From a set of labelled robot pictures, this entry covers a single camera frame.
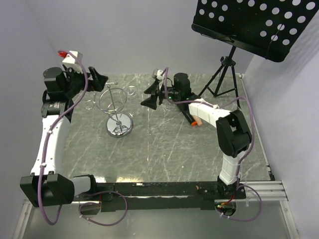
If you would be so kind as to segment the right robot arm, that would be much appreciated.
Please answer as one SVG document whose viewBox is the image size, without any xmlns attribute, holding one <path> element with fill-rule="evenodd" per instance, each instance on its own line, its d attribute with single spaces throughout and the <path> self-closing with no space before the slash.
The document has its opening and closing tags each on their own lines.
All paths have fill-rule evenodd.
<svg viewBox="0 0 319 239">
<path fill-rule="evenodd" d="M 245 117 L 240 110 L 230 111 L 208 103 L 195 94 L 186 73 L 174 75 L 171 86 L 163 70 L 152 73 L 154 82 L 144 91 L 149 97 L 142 106 L 156 110 L 166 99 L 177 105 L 192 125 L 205 121 L 216 128 L 218 145 L 223 152 L 222 169 L 217 178 L 217 192 L 222 198 L 234 197 L 239 188 L 239 166 L 241 159 L 253 141 Z"/>
</svg>

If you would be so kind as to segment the chrome wine glass rack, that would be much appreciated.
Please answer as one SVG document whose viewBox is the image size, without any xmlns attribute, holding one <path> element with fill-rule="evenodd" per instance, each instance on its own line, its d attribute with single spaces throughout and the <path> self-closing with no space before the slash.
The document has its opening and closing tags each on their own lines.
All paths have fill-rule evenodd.
<svg viewBox="0 0 319 239">
<path fill-rule="evenodd" d="M 85 109 L 99 109 L 105 113 L 106 132 L 114 138 L 125 137 L 133 130 L 134 123 L 130 115 L 123 113 L 128 100 L 126 90 L 118 87 L 117 82 L 105 84 L 102 92 L 95 92 L 93 98 L 85 102 Z"/>
</svg>

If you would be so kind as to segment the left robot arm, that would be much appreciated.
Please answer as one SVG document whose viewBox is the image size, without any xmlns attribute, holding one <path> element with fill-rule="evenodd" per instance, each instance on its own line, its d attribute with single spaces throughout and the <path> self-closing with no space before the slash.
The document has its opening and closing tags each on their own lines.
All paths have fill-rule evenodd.
<svg viewBox="0 0 319 239">
<path fill-rule="evenodd" d="M 44 207 L 70 204 L 80 194 L 93 200 L 98 196 L 94 176 L 68 179 L 61 174 L 61 161 L 73 114 L 72 99 L 83 89 L 101 92 L 108 77 L 94 67 L 89 67 L 86 74 L 73 68 L 52 67 L 45 70 L 43 76 L 46 90 L 42 95 L 40 147 L 30 175 L 20 180 L 20 188 L 36 208 L 39 195 Z"/>
</svg>

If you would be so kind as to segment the black microphone orange end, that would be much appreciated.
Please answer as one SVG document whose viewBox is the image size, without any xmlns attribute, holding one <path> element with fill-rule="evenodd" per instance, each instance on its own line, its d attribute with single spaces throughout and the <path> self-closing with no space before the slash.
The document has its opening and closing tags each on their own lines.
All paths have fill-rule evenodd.
<svg viewBox="0 0 319 239">
<path fill-rule="evenodd" d="M 184 115 L 184 117 L 186 118 L 186 120 L 189 122 L 191 126 L 197 125 L 197 122 L 195 121 L 195 119 L 192 117 L 192 115 L 189 112 L 188 104 L 179 104 L 177 105 L 177 107 L 182 112 L 182 114 Z"/>
</svg>

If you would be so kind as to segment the pink microphone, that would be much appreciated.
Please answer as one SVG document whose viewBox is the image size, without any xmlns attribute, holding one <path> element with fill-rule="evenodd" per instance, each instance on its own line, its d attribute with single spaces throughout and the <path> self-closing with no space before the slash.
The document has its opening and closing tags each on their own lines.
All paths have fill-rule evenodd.
<svg viewBox="0 0 319 239">
<path fill-rule="evenodd" d="M 201 118 L 197 116 L 192 116 L 192 117 L 194 119 L 194 122 L 191 124 L 192 126 L 195 126 L 195 125 L 202 126 Z"/>
</svg>

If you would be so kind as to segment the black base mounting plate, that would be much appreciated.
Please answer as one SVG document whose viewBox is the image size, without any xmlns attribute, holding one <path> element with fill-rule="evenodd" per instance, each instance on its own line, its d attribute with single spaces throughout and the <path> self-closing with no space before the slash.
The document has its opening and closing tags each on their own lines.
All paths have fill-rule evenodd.
<svg viewBox="0 0 319 239">
<path fill-rule="evenodd" d="M 98 202 L 102 212 L 114 212 L 125 209 L 123 198 L 117 195 L 120 193 L 127 200 L 129 210 L 215 210 L 217 202 L 246 198 L 245 190 L 237 189 L 236 184 L 225 186 L 217 181 L 98 183 L 97 192 L 104 191 L 115 191 L 115 194 L 79 195 L 73 202 Z"/>
</svg>

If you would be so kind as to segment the black perforated music stand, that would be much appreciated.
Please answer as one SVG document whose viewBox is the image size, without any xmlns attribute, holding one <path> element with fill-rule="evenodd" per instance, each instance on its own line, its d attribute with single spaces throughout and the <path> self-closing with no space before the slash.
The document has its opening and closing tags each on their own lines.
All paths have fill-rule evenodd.
<svg viewBox="0 0 319 239">
<path fill-rule="evenodd" d="M 310 33 L 311 28 L 318 28 L 318 22 L 317 0 L 199 0 L 192 30 L 232 46 L 211 77 L 221 76 L 216 89 L 212 90 L 212 81 L 208 81 L 201 93 L 221 95 L 227 70 L 235 70 L 237 48 L 281 63 L 289 77 L 298 75 L 319 49 Z"/>
</svg>

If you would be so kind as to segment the aluminium frame rail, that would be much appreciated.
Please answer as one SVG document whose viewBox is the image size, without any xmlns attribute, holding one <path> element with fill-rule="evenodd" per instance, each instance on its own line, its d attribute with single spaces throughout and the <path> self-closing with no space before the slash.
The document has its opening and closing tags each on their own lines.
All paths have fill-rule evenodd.
<svg viewBox="0 0 319 239">
<path fill-rule="evenodd" d="M 243 200 L 255 201 L 258 199 L 258 197 L 261 197 L 265 201 L 280 201 L 280 200 L 286 200 L 287 198 L 283 184 L 279 181 L 250 181 L 250 182 L 246 182 L 246 185 L 247 185 L 247 188 L 240 188 L 245 190 L 246 198 L 242 200 L 233 200 L 233 202 L 238 202 Z M 101 196 L 105 193 L 115 194 L 115 191 L 104 191 L 104 192 L 96 191 L 96 193 L 94 194 L 82 193 L 80 195 L 88 195 L 88 196 L 100 195 Z"/>
</svg>

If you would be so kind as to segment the clear wine glass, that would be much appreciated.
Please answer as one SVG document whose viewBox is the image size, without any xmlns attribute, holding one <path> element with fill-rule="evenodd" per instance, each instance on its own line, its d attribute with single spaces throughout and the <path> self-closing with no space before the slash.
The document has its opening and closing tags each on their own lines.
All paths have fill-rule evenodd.
<svg viewBox="0 0 319 239">
<path fill-rule="evenodd" d="M 137 94 L 137 87 L 136 86 L 128 86 L 126 89 L 128 96 L 135 96 Z"/>
<path fill-rule="evenodd" d="M 170 112 L 170 111 L 175 109 L 174 104 L 171 104 L 168 101 L 164 101 L 161 106 L 162 106 L 164 112 Z"/>
</svg>

